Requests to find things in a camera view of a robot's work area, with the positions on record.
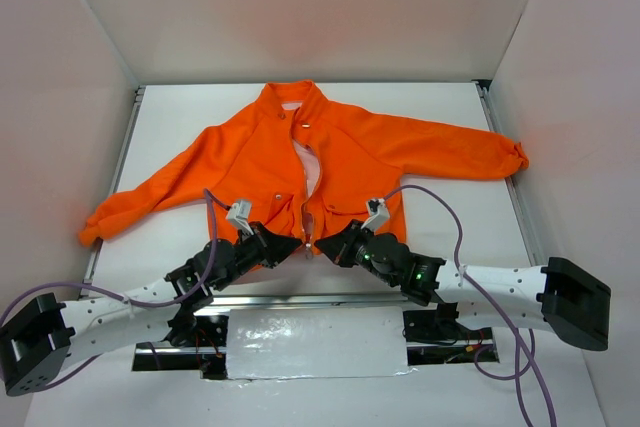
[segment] white table surface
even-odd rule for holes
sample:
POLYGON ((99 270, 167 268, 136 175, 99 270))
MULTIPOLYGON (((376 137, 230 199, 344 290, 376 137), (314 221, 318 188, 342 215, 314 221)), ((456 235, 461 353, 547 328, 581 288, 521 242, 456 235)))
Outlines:
MULTIPOLYGON (((376 112, 487 128, 473 84, 320 87, 329 98, 376 112)), ((261 85, 254 84, 147 87, 119 190, 135 187, 149 177, 187 147, 204 126, 223 122, 254 100, 260 89, 261 85)), ((463 262, 528 265, 503 181, 407 178, 405 182, 434 189, 459 213, 465 228, 463 262)), ((455 226, 444 209, 418 192, 406 193, 405 209, 412 250, 450 256, 455 226)), ((142 285, 181 265, 206 238, 202 203, 150 215, 104 243, 94 282, 119 291, 142 285)), ((386 291, 367 272, 339 269, 321 258, 311 262, 295 258, 274 271, 247 275, 225 294, 386 291)), ((502 363, 489 367, 497 373, 510 373, 513 339, 504 329, 495 329, 495 335, 502 363)), ((357 325, 353 338, 357 341, 357 325)), ((484 378, 468 364, 422 366, 395 377, 208 382, 200 380, 196 372, 131 372, 132 357, 133 347, 105 354, 67 384, 37 394, 26 426, 524 425, 513 384, 484 378)), ((553 334, 540 333, 538 361, 554 397, 559 425, 604 426, 579 350, 553 334)), ((527 375, 523 383, 535 425, 548 425, 535 378, 527 375)))

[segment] white cardboard wall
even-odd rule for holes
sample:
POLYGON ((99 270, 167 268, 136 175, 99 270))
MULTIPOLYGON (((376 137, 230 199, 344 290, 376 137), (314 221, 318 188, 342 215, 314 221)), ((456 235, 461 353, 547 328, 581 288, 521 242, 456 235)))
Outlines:
POLYGON ((526 0, 89 0, 142 83, 493 77, 526 0))
MULTIPOLYGON (((0 308, 80 280, 75 231, 109 186, 133 88, 79 0, 0 0, 0 308)), ((0 392, 0 426, 30 398, 0 392)))
POLYGON ((611 426, 640 415, 639 32, 640 0, 530 0, 490 90, 542 250, 613 289, 610 350, 586 355, 611 426))

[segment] jacket collar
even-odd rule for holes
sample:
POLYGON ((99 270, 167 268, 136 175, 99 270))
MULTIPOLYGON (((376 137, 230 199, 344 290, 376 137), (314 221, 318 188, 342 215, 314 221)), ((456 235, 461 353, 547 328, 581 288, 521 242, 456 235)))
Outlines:
POLYGON ((301 80, 290 84, 267 83, 256 105, 270 117, 280 116, 283 102, 302 102, 296 114, 299 120, 312 120, 329 104, 329 100, 311 80, 301 80))

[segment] jacket cuff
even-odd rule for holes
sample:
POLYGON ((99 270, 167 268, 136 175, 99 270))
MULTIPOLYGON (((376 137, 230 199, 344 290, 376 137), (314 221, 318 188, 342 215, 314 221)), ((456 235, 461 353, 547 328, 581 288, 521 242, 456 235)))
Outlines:
POLYGON ((100 229, 97 225, 87 227, 84 230, 78 232, 78 239, 80 243, 85 247, 89 247, 93 242, 100 237, 100 229))
POLYGON ((522 160, 522 164, 520 165, 520 168, 524 170, 527 167, 529 167, 529 157, 527 157, 527 154, 525 154, 524 150, 522 150, 522 144, 520 142, 515 144, 515 148, 516 148, 516 152, 520 156, 520 160, 522 160))

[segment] wire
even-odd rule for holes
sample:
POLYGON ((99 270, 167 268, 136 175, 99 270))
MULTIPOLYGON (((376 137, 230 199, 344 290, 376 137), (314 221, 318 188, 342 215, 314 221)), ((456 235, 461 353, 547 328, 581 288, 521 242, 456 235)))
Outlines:
POLYGON ((467 352, 459 352, 457 354, 452 355, 451 357, 448 357, 444 360, 445 364, 448 364, 449 362, 451 362, 452 360, 457 359, 458 357, 462 357, 463 355, 466 355, 467 352))
MULTIPOLYGON (((444 199, 442 199, 435 192, 432 192, 431 190, 429 190, 429 189, 427 189, 425 187, 419 186, 419 185, 409 184, 409 185, 402 185, 400 187, 397 187, 397 188, 393 189, 391 192, 389 192, 384 197, 384 200, 385 201, 389 200, 389 198, 393 197, 395 194, 397 194, 398 192, 400 192, 401 190, 404 190, 404 189, 420 190, 420 191, 424 192, 425 194, 430 195, 431 197, 436 199, 445 209, 447 209, 449 214, 451 214, 451 217, 453 217, 453 220, 456 223, 456 227, 458 228, 458 240, 457 240, 456 246, 455 246, 455 248, 453 250, 453 261, 454 261, 454 263, 456 265, 456 268, 458 270, 460 270, 460 268, 461 268, 461 264, 460 264, 460 247, 462 245, 463 232, 462 232, 462 223, 460 222, 460 218, 458 217, 458 214, 456 214, 455 211, 451 208, 451 206, 447 202, 445 202, 444 199)), ((547 387, 547 384, 546 384, 546 382, 544 380, 542 372, 540 371, 540 368, 538 367, 538 364, 536 363, 535 358, 531 354, 531 351, 527 347, 527 344, 525 343, 524 339, 520 335, 520 332, 518 331, 518 328, 515 326, 513 321, 509 318, 509 315, 500 306, 500 304, 498 304, 498 302, 496 302, 496 300, 491 296, 491 294, 489 294, 489 292, 487 292, 480 284, 478 284, 478 282, 476 282, 469 274, 464 273, 463 274, 463 278, 465 280, 467 280, 467 282, 469 282, 478 292, 480 292, 480 294, 482 294, 482 296, 484 298, 487 299, 487 301, 498 312, 500 317, 502 317, 502 319, 505 321, 505 323, 507 324, 507 326, 509 327, 509 329, 511 330, 513 336, 516 339, 516 355, 515 355, 515 364, 516 365, 515 365, 515 374, 514 374, 515 375, 514 380, 516 382, 516 396, 518 398, 518 405, 520 406, 520 411, 522 412, 522 417, 524 418, 524 421, 526 422, 527 426, 528 427, 533 427, 533 424, 531 423, 531 419, 529 418, 529 415, 527 413, 526 407, 524 405, 524 399, 522 397, 522 387, 521 387, 521 383, 520 383, 520 377, 521 377, 520 351, 524 352, 525 356, 527 357, 527 359, 529 361, 529 365, 531 365, 531 368, 533 369, 533 372, 534 372, 534 374, 536 376, 536 380, 538 381, 538 384, 540 385, 540 389, 542 390, 542 395, 544 396, 544 400, 545 400, 545 403, 547 405, 547 411, 549 413, 549 422, 551 423, 551 427, 557 427, 558 421, 557 421, 557 418, 556 418, 555 408, 553 407, 553 400, 551 398, 551 394, 549 392, 549 388, 547 387)))
POLYGON ((202 332, 202 336, 204 337, 204 339, 205 339, 205 340, 208 340, 208 341, 209 341, 209 343, 211 344, 211 346, 212 346, 212 347, 214 348, 214 350, 216 351, 216 357, 218 357, 219 359, 221 359, 221 358, 222 358, 222 354, 221 354, 221 353, 220 353, 220 351, 218 350, 218 346, 213 342, 213 340, 211 340, 211 337, 209 337, 209 336, 207 335, 207 333, 206 333, 204 330, 202 330, 202 329, 199 329, 199 330, 200 330, 200 332, 202 332))
POLYGON ((162 370, 162 365, 160 364, 160 356, 158 355, 158 352, 156 351, 156 348, 153 345, 153 342, 147 342, 147 346, 149 347, 149 350, 151 350, 151 354, 153 355, 153 360, 156 362, 156 369, 162 370))
POLYGON ((198 363, 198 369, 202 370, 202 362, 200 362, 200 357, 198 354, 199 349, 200 349, 200 336, 196 332, 196 362, 198 363))
POLYGON ((460 341, 460 334, 461 334, 460 328, 454 322, 450 322, 448 320, 441 320, 436 323, 436 328, 438 329, 439 337, 444 337, 451 340, 444 341, 444 340, 427 339, 424 337, 420 337, 419 335, 409 335, 407 337, 406 329, 402 329, 402 336, 408 342, 419 342, 421 344, 437 345, 439 347, 452 347, 460 341), (445 326, 447 324, 452 324, 451 326, 447 327, 447 329, 451 329, 449 333, 447 333, 446 332, 447 329, 445 329, 445 326))
MULTIPOLYGON (((531 337, 531 355, 535 357, 535 355, 536 355, 536 338, 535 338, 535 335, 533 334, 533 330, 532 329, 529 329, 529 336, 531 337)), ((488 372, 488 371, 484 370, 484 368, 479 363, 480 354, 482 354, 482 352, 485 352, 487 350, 493 350, 493 348, 494 348, 493 345, 483 345, 478 350, 476 350, 476 353, 473 356, 473 363, 475 364, 476 368, 482 374, 486 375, 487 377, 489 377, 489 378, 491 378, 493 380, 515 380, 516 376, 522 377, 531 368, 531 362, 527 362, 527 365, 525 365, 524 368, 520 372, 518 372, 518 374, 496 375, 496 374, 492 374, 491 372, 488 372)))
POLYGON ((211 196, 211 200, 213 200, 216 204, 218 204, 224 210, 231 210, 231 206, 229 204, 225 204, 224 202, 222 202, 217 197, 214 197, 213 194, 209 190, 204 189, 204 191, 205 191, 205 195, 207 195, 207 192, 208 192, 208 194, 211 196))
MULTIPOLYGON (((221 202, 220 200, 216 199, 214 197, 214 195, 208 189, 204 190, 204 199, 205 199, 205 202, 207 204, 207 210, 209 211, 209 214, 211 216, 212 233, 213 233, 213 235, 212 235, 212 239, 211 239, 211 248, 209 250, 209 259, 207 261, 207 266, 205 267, 204 272, 202 273, 202 276, 200 277, 198 282, 196 282, 196 284, 191 289, 189 289, 189 291, 187 291, 186 293, 184 293, 183 295, 181 295, 179 297, 176 297, 173 300, 169 300, 169 301, 166 301, 166 302, 143 302, 143 301, 140 301, 140 300, 128 299, 128 302, 130 302, 131 305, 133 305, 135 307, 142 307, 142 308, 147 308, 147 309, 157 309, 157 308, 161 308, 161 307, 169 307, 171 305, 180 304, 180 303, 184 302, 187 298, 189 298, 191 295, 196 293, 198 290, 200 290, 202 285, 205 283, 205 281, 207 280, 207 278, 211 274, 211 271, 213 270, 213 264, 214 264, 214 260, 215 260, 215 256, 216 256, 216 246, 217 246, 217 240, 218 240, 218 225, 217 225, 217 222, 216 222, 216 213, 215 213, 215 210, 213 208, 213 203, 215 202, 218 205, 222 206, 223 208, 226 208, 228 206, 226 204, 224 204, 223 202, 221 202)), ((49 290, 49 289, 53 289, 53 288, 56 288, 56 287, 86 289, 86 290, 89 290, 91 292, 96 292, 96 293, 102 294, 105 297, 110 297, 110 298, 115 299, 115 300, 117 300, 119 302, 123 302, 125 300, 124 296, 122 296, 120 294, 117 294, 116 292, 112 292, 110 290, 103 289, 101 287, 97 287, 95 285, 85 284, 85 283, 81 283, 81 282, 49 282, 49 283, 46 283, 46 284, 38 285, 36 287, 32 287, 31 289, 27 290, 26 292, 23 292, 18 297, 16 297, 7 306, 7 308, 4 310, 4 312, 0 316, 0 328, 2 326, 4 326, 4 324, 5 324, 6 320, 7 320, 7 318, 9 317, 9 314, 11 313, 11 311, 20 302, 22 302, 24 299, 26 299, 27 297, 29 297, 32 294, 34 294, 36 292, 39 292, 41 290, 49 290)), ((82 369, 87 367, 91 362, 85 362, 78 369, 74 370, 67 377, 65 377, 64 379, 60 380, 59 382, 56 382, 55 384, 56 385, 60 385, 62 382, 67 381, 72 376, 74 376, 75 374, 80 372, 82 369)), ((4 379, 5 379, 4 372, 2 371, 2 366, 0 365, 0 380, 4 381, 4 379)))
POLYGON ((96 360, 98 357, 100 357, 99 355, 96 355, 94 357, 90 357, 87 360, 85 360, 78 368, 76 368, 75 370, 73 370, 71 373, 65 375, 63 378, 61 378, 60 380, 56 380, 53 382, 49 382, 47 385, 45 385, 44 387, 42 387, 41 389, 36 390, 35 392, 44 392, 45 390, 50 390, 53 389, 54 387, 59 386, 60 384, 65 383, 67 380, 69 380, 71 377, 75 377, 76 374, 79 374, 82 370, 84 370, 85 367, 88 367, 89 364, 91 364, 91 362, 93 362, 94 360, 96 360))

